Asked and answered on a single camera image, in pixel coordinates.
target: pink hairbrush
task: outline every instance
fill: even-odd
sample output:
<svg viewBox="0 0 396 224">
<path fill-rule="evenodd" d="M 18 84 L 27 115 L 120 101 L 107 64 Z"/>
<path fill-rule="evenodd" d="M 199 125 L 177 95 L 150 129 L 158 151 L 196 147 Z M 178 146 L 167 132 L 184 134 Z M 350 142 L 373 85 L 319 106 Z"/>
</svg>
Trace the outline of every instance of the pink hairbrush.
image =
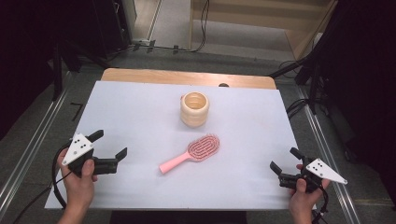
<svg viewBox="0 0 396 224">
<path fill-rule="evenodd" d="M 203 161 L 219 150 L 220 140 L 214 134 L 207 134 L 191 143 L 187 151 L 180 156 L 167 161 L 160 165 L 160 170 L 165 174 L 183 161 L 190 159 L 192 161 Z"/>
</svg>

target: wire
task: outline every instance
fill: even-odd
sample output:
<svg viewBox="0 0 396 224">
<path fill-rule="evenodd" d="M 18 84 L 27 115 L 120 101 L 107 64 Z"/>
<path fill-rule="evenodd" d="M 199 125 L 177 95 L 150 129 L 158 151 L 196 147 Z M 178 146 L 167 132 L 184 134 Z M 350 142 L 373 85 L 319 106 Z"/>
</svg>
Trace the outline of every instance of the wire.
<svg viewBox="0 0 396 224">
<path fill-rule="evenodd" d="M 324 219 L 324 213 L 327 213 L 327 204 L 329 203 L 329 195 L 327 194 L 326 190 L 323 188 L 322 185 L 318 186 L 318 188 L 323 192 L 323 199 L 324 199 L 324 204 L 321 206 L 320 211 L 316 214 L 314 220 L 312 220 L 312 224 L 319 224 L 319 220 L 322 219 L 325 223 L 327 223 Z"/>
<path fill-rule="evenodd" d="M 289 119 L 293 118 L 301 109 L 304 108 L 305 105 L 309 103 L 308 99 L 300 99 L 294 101 L 287 109 L 286 113 L 288 114 Z"/>
<path fill-rule="evenodd" d="M 315 218 L 318 215 L 318 212 L 312 210 L 312 217 Z M 329 224 L 323 217 L 320 218 L 324 223 Z"/>
<path fill-rule="evenodd" d="M 58 184 L 59 182 L 61 182 L 62 180 L 64 180 L 65 178 L 67 178 L 72 172 L 70 171 L 67 175 L 65 175 L 64 177 L 62 177 L 60 180 L 55 182 L 55 185 Z M 32 201 L 30 201 L 23 209 L 22 211 L 18 214 L 18 216 L 15 218 L 14 220 L 14 224 L 17 224 L 20 222 L 20 219 L 22 218 L 22 216 L 24 215 L 24 213 L 30 208 L 30 206 L 32 206 L 41 196 L 43 196 L 47 191 L 50 190 L 52 185 L 52 181 L 49 183 L 49 185 L 43 190 L 41 191 L 37 196 L 35 196 L 33 198 Z"/>
<path fill-rule="evenodd" d="M 110 59 L 107 59 L 107 60 L 105 60 L 104 62 L 105 63 L 109 63 L 109 62 L 111 62 L 111 61 L 113 61 L 114 59 L 116 59 L 117 57 L 119 57 L 119 55 L 122 53 L 122 51 L 117 51 L 117 52 L 115 52 L 115 53 L 111 53 L 111 54 L 114 54 L 114 56 L 113 57 L 111 57 Z M 94 63 L 94 62 L 87 62 L 87 61 L 84 61 L 84 60 L 81 60 L 81 59 L 79 59 L 83 64 L 92 64 L 92 63 Z"/>
<path fill-rule="evenodd" d="M 297 63 L 297 61 L 285 61 L 285 62 L 281 63 L 277 69 L 279 70 L 279 69 L 282 67 L 282 65 L 283 65 L 284 63 Z M 283 77 L 286 77 L 286 78 L 294 78 L 294 77 L 288 77 L 288 76 L 286 76 L 285 74 L 282 74 L 282 76 L 283 76 Z"/>
<path fill-rule="evenodd" d="M 327 95 L 325 89 L 324 89 L 324 81 L 322 77 L 318 78 L 318 94 L 319 98 L 316 100 L 316 103 L 319 104 L 319 109 L 326 115 L 329 115 L 329 110 L 326 107 L 327 101 L 329 100 L 329 96 Z"/>
<path fill-rule="evenodd" d="M 71 145 L 71 141 L 69 141 L 68 143 L 66 143 L 62 147 L 60 147 L 58 149 L 58 151 L 56 152 L 55 157 L 52 160 L 52 169 L 51 169 L 51 171 L 52 171 L 52 183 L 58 183 L 58 181 L 56 181 L 56 165 L 58 163 L 58 157 L 61 154 L 61 152 L 65 148 L 70 147 L 70 145 Z M 66 208 L 66 202 L 64 201 L 64 198 L 62 197 L 62 194 L 59 191 L 58 186 L 56 184 L 53 185 L 53 193 L 55 194 L 55 197 L 58 199 L 58 201 L 62 205 L 62 207 Z"/>
<path fill-rule="evenodd" d="M 201 30 L 202 30 L 203 36 L 202 36 L 201 44 L 197 49 L 175 49 L 175 48 L 160 47 L 160 46 L 132 45 L 131 47 L 127 48 L 126 50 L 135 49 L 135 47 L 139 47 L 139 48 L 146 48 L 146 49 L 170 49 L 170 50 L 177 50 L 180 52 L 198 52 L 198 51 L 200 51 L 205 46 L 205 42 L 206 42 L 206 22 L 207 22 L 207 15 L 209 14 L 209 5 L 210 5 L 210 1 L 206 0 L 204 8 L 201 13 Z"/>
</svg>

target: white sheet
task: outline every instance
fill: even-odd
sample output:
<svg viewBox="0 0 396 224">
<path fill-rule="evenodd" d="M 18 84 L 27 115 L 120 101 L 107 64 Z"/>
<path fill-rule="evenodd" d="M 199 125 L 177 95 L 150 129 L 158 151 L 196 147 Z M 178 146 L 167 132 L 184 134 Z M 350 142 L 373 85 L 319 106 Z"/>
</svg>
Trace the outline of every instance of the white sheet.
<svg viewBox="0 0 396 224">
<path fill-rule="evenodd" d="M 179 118 L 179 100 L 204 93 L 210 108 L 204 126 L 192 129 Z M 172 210 L 287 209 L 271 161 L 297 174 L 297 147 L 279 91 L 98 81 L 77 133 L 103 129 L 93 156 L 128 156 L 114 175 L 100 175 L 91 208 Z M 180 155 L 189 142 L 214 133 L 219 152 L 206 161 L 185 161 L 166 175 L 158 166 Z M 66 199 L 64 184 L 60 191 Z M 53 193 L 46 208 L 60 208 Z"/>
</svg>

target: hairbrush handle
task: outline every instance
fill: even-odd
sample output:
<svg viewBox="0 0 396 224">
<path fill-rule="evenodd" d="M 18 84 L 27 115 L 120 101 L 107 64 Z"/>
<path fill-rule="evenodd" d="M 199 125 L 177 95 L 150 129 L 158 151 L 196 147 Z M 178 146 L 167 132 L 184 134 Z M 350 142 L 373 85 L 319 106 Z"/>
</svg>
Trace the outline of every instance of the hairbrush handle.
<svg viewBox="0 0 396 224">
<path fill-rule="evenodd" d="M 192 158 L 192 156 L 190 155 L 190 153 L 188 151 L 186 151 L 185 153 L 181 154 L 180 156 L 175 157 L 172 160 L 161 164 L 160 170 L 163 174 L 166 174 L 166 172 L 172 170 L 173 168 L 175 168 L 175 166 L 181 164 L 184 160 L 190 159 L 190 158 Z"/>
</svg>

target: hand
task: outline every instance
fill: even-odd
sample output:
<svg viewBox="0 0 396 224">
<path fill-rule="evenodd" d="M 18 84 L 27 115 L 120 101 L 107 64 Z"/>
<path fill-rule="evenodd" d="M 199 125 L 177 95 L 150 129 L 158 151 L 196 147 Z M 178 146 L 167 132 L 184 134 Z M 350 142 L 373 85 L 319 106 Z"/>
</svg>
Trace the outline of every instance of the hand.
<svg viewBox="0 0 396 224">
<path fill-rule="evenodd" d="M 67 166 L 62 165 L 67 148 L 58 157 L 58 165 L 61 167 L 62 176 L 70 173 Z M 93 160 L 86 160 L 81 170 L 81 178 L 75 174 L 70 174 L 64 179 L 64 186 L 67 193 L 67 206 L 64 215 L 59 223 L 80 223 L 84 218 L 93 199 L 93 182 L 98 180 L 97 175 L 92 175 L 94 171 Z"/>
<path fill-rule="evenodd" d="M 301 164 L 297 165 L 297 169 L 302 169 Z M 322 186 L 326 189 L 330 180 L 323 179 Z M 296 190 L 292 190 L 290 194 L 292 195 L 289 203 L 289 210 L 293 216 L 295 224 L 308 224 L 311 223 L 312 208 L 319 198 L 322 196 L 321 189 L 316 189 L 312 193 L 305 193 L 306 182 L 304 179 L 298 179 L 296 184 Z"/>
</svg>

